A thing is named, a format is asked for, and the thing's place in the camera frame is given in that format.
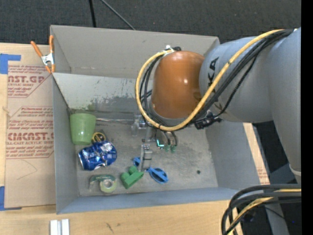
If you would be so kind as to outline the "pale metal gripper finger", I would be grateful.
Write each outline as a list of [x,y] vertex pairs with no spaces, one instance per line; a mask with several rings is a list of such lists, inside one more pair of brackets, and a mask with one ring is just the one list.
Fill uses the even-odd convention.
[[131,126],[131,134],[136,137],[139,130],[145,129],[145,120],[143,117],[135,117]]
[[140,153],[140,171],[146,171],[151,166],[153,151],[149,144],[142,144]]

